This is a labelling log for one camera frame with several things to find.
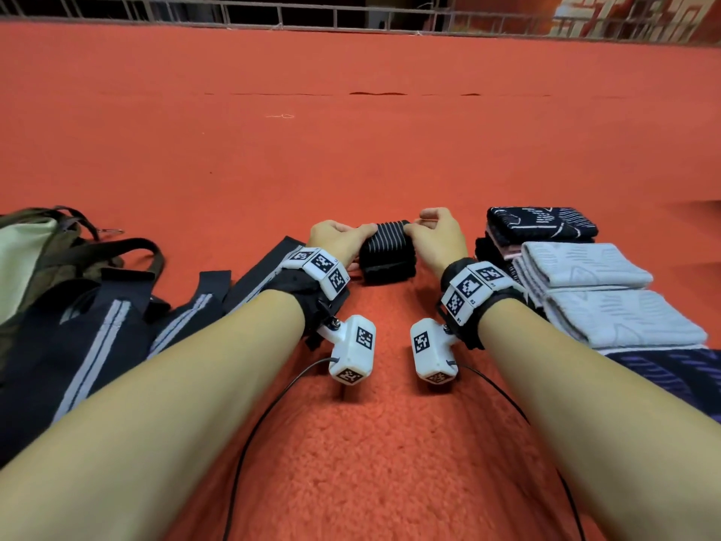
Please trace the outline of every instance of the wire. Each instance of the wire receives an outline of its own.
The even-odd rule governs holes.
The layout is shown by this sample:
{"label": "wire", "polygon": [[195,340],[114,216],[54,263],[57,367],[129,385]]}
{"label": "wire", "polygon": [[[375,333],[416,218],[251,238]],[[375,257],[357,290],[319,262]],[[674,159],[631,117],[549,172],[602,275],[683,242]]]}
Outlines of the wire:
{"label": "wire", "polygon": [[253,430],[250,431],[250,435],[248,435],[248,440],[245,442],[245,446],[243,446],[243,450],[240,452],[240,457],[238,458],[238,465],[235,468],[235,478],[233,479],[233,488],[230,491],[230,501],[228,503],[228,518],[226,519],[226,528],[225,532],[223,533],[223,541],[228,541],[230,537],[230,530],[233,525],[233,508],[235,507],[235,496],[238,493],[238,479],[240,478],[240,469],[243,467],[243,461],[245,460],[245,455],[248,452],[248,446],[250,446],[251,441],[253,440],[253,437],[258,431],[258,427],[260,427],[260,424],[262,421],[266,418],[266,416],[270,413],[270,411],[273,409],[273,407],[278,404],[278,402],[284,397],[285,393],[288,392],[288,390],[293,387],[294,383],[297,382],[299,379],[301,379],[305,374],[310,371],[315,366],[318,366],[322,363],[336,363],[338,362],[338,359],[335,357],[328,357],[328,358],[322,358],[320,361],[315,361],[311,366],[308,366],[305,370],[303,370],[300,374],[298,374],[295,379],[289,383],[286,388],[281,391],[281,393],[271,402],[268,407],[265,409],[265,412],[263,412],[263,415],[260,416],[257,422],[255,422],[255,425],[253,426]]}
{"label": "wire", "polygon": [[[498,391],[503,398],[508,400],[516,410],[518,410],[518,413],[520,414],[520,417],[526,420],[526,423],[528,425],[531,425],[531,422],[528,421],[528,418],[526,417],[526,414],[523,413],[523,410],[516,404],[516,401],[513,400],[508,396],[508,393],[506,393],[504,390],[502,390],[491,378],[486,376],[483,372],[480,370],[476,370],[475,368],[472,368],[471,366],[468,366],[467,364],[461,364],[457,363],[455,361],[448,361],[448,364],[451,365],[457,365],[461,366],[462,368],[468,369],[471,372],[477,373],[479,376],[483,378],[486,382],[489,383],[493,389]],[[573,494],[571,493],[571,488],[568,487],[568,483],[566,482],[566,479],[563,478],[563,475],[560,473],[560,471],[556,471],[558,473],[558,478],[561,479],[561,484],[563,484],[563,490],[566,492],[566,497],[568,498],[568,503],[571,505],[571,511],[573,513],[573,519],[576,521],[576,527],[578,528],[578,536],[581,538],[581,541],[586,541],[585,533],[583,531],[583,524],[581,523],[581,516],[578,514],[578,508],[576,507],[576,502],[573,500]]]}

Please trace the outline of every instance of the pink folded cloth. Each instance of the pink folded cloth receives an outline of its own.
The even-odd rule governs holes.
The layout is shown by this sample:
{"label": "pink folded cloth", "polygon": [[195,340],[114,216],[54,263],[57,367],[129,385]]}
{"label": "pink folded cloth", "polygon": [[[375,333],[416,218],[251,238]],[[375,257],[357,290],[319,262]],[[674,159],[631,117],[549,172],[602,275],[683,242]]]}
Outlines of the pink folded cloth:
{"label": "pink folded cloth", "polygon": [[496,245],[496,248],[501,253],[504,260],[512,260],[513,258],[518,258],[520,256],[521,245],[500,246],[498,244],[498,241],[496,241],[496,238],[493,235],[491,228],[489,228],[488,226],[486,226],[486,235],[491,237],[491,241],[493,241],[493,245]]}

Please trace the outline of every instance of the person's left hand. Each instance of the person's left hand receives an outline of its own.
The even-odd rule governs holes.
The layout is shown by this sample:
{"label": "person's left hand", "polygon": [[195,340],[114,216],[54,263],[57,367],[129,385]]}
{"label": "person's left hand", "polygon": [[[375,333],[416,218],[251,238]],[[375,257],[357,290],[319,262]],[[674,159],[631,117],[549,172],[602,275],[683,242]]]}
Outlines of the person's left hand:
{"label": "person's left hand", "polygon": [[351,228],[334,220],[320,222],[311,228],[311,236],[306,246],[319,246],[335,256],[348,269],[358,269],[355,260],[365,240],[378,231],[375,224],[364,224]]}

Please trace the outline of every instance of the red surface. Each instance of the red surface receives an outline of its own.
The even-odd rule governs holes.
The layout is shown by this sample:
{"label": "red surface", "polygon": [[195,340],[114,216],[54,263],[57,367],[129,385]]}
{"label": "red surface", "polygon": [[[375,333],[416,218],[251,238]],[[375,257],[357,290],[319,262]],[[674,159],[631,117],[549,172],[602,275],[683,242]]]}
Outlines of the red surface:
{"label": "red surface", "polygon": [[[198,271],[239,276],[321,219],[445,205],[471,245],[489,206],[569,205],[721,345],[721,281],[697,269],[721,260],[717,231],[675,207],[721,198],[721,51],[23,24],[0,44],[0,212],[64,203],[154,239],[169,259],[157,293],[176,304]],[[578,538],[514,410],[479,379],[431,394],[415,377],[408,331],[435,298],[426,272],[354,289],[343,314],[378,327],[373,376],[344,398],[304,379],[274,410],[234,539]],[[246,433],[168,539],[220,539]]]}

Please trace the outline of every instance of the metal frame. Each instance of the metal frame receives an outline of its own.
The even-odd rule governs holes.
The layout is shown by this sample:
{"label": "metal frame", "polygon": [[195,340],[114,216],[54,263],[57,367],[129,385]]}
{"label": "metal frame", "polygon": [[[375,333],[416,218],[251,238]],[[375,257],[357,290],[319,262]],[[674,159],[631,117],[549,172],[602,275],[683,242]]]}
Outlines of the metal frame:
{"label": "metal frame", "polygon": [[[70,21],[84,23],[113,23],[113,24],[171,24],[173,26],[195,26],[228,29],[283,29],[283,30],[311,30],[311,31],[337,31],[337,32],[365,32],[382,34],[416,34],[416,35],[444,35],[444,36],[486,36],[486,37],[543,37],[550,39],[576,39],[582,41],[613,41],[627,43],[672,43],[691,44],[689,38],[693,34],[697,24],[683,22],[659,24],[652,18],[588,18],[588,17],[543,17],[536,15],[488,13],[483,11],[456,11],[448,8],[432,9],[406,9],[389,7],[360,7],[360,6],[325,6],[301,3],[267,3],[267,2],[241,2],[230,0],[104,0],[108,2],[121,3],[125,9],[127,19],[119,18],[87,18],[84,17],[78,7],[79,0],[59,0],[66,12],[65,17],[35,17],[28,16],[23,12],[18,0],[0,0],[0,20],[22,20],[22,21]],[[144,7],[146,15],[144,18],[139,14],[136,3]],[[176,8],[179,6],[210,6],[219,8],[222,22],[194,22],[181,20]],[[167,10],[169,19],[158,18],[154,8],[164,7]],[[242,24],[231,21],[229,8],[231,7],[265,7],[275,8],[278,15],[277,24]],[[332,11],[332,26],[293,26],[284,23],[283,9],[322,9]],[[361,11],[368,13],[383,12],[389,15],[384,29],[352,28],[338,25],[339,11]],[[432,26],[429,30],[414,31],[392,29],[391,21],[396,14],[422,14],[428,15]],[[441,32],[436,32],[438,17],[448,17],[446,26]],[[490,30],[472,29],[472,19],[482,19],[490,22]],[[522,33],[508,32],[504,30],[509,23],[516,22],[526,26]],[[556,29],[556,33],[543,33],[538,29],[542,25],[547,28]],[[593,24],[595,26],[593,35],[576,36],[573,30],[579,30],[579,26]],[[607,35],[609,26],[614,26],[615,34]],[[672,29],[671,34],[664,34]],[[620,37],[621,31],[626,30],[628,38]]]}

